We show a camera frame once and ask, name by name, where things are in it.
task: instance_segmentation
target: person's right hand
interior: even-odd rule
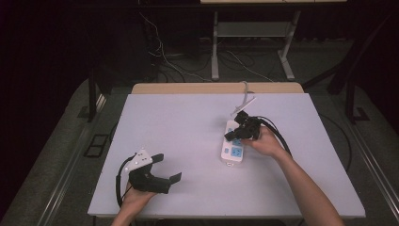
[[[277,141],[271,130],[265,126],[261,126],[258,139],[242,139],[241,142],[246,144],[261,154],[275,157],[281,151],[285,152]]]

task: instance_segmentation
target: human hand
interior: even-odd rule
[[[120,211],[112,223],[113,226],[129,225],[150,199],[156,195],[153,192],[135,190],[129,182],[126,190]]]
[[[259,129],[258,139],[242,139],[241,142],[246,144],[261,154],[275,157],[276,154],[285,152],[277,141],[273,132],[265,126]]]

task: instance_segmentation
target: desk leg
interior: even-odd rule
[[[296,30],[296,25],[299,19],[300,11],[296,11],[294,14],[294,19],[291,21],[290,27],[288,29],[288,35],[286,36],[285,39],[285,45],[282,50],[278,51],[279,54],[279,60],[281,61],[282,68],[284,69],[285,75],[287,76],[288,80],[294,80],[294,74],[293,71],[291,70],[290,64],[288,63],[287,59],[287,54],[288,50],[290,49],[291,42],[293,41],[294,38],[294,33]]]
[[[212,49],[212,80],[219,80],[219,66],[217,63],[217,11],[215,12],[214,20],[214,38],[213,38],[213,49]]]

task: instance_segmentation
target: dark background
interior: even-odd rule
[[[95,4],[88,0],[85,3]],[[118,83],[145,81],[153,73],[147,55],[152,39],[142,36],[141,31],[146,27],[134,10],[76,9],[74,4],[76,2],[59,0],[0,1],[0,218],[72,94],[92,69],[102,92],[109,92]],[[295,38],[297,41],[354,40],[345,64],[349,67],[359,56],[365,39],[388,18],[363,51],[353,74],[398,132],[399,70],[395,66],[399,60],[399,13],[396,5],[396,1],[389,0],[353,0],[339,8],[304,8]],[[247,17],[241,11],[230,14],[230,18],[237,20]],[[197,45],[196,38],[212,34],[209,22],[213,14],[209,11],[182,11],[179,16],[154,12],[151,16],[159,22],[166,45],[180,46],[191,55],[196,53],[193,48]],[[130,72],[144,75],[137,77]]]

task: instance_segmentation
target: gray floor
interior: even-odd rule
[[[282,46],[278,40],[257,40],[256,42],[222,41],[219,44],[220,57],[225,64],[219,62],[220,82],[266,82],[259,75],[243,70],[234,57],[225,52],[233,51],[257,73],[270,77],[274,81],[286,81],[279,64],[277,50]],[[303,83],[319,73],[337,64],[349,50],[350,41],[302,41],[295,42],[289,52],[288,59],[295,75],[295,81]],[[169,61],[181,65],[190,72],[200,69],[197,75],[210,79],[210,65],[206,64],[210,57],[209,48],[204,48],[200,59],[168,56]],[[177,82],[183,79],[172,69],[161,67],[168,76],[168,81]],[[195,76],[185,75],[187,82],[202,82]],[[166,82],[163,74],[159,74],[159,82]],[[391,129],[384,117],[370,102],[361,90],[356,91],[356,107],[362,107],[370,121],[350,125],[343,116],[343,93],[330,96],[326,92],[328,79],[315,85],[308,92],[319,113],[329,117],[342,127],[350,139],[353,149],[353,160],[348,176],[358,191],[360,200],[366,210],[367,218],[347,219],[346,225],[398,225],[392,210],[383,193],[375,182],[373,174],[365,164],[358,134],[365,145],[375,156],[395,191],[399,183],[395,172],[399,171],[398,136]],[[92,225],[94,218],[87,214],[93,190],[102,170],[106,151],[110,142],[106,142],[104,153],[100,158],[83,157],[95,134],[110,134],[118,122],[130,87],[117,87],[111,95],[107,95],[99,103],[100,112],[92,123],[78,118],[82,107],[88,105],[88,84],[85,82],[74,93],[63,118],[49,138],[37,163],[26,178],[13,204],[0,225]],[[346,166],[348,162],[348,144],[342,131],[330,120],[321,117],[336,152]],[[109,225],[112,219],[96,218],[96,225]],[[297,225],[299,219],[284,219],[287,225]]]

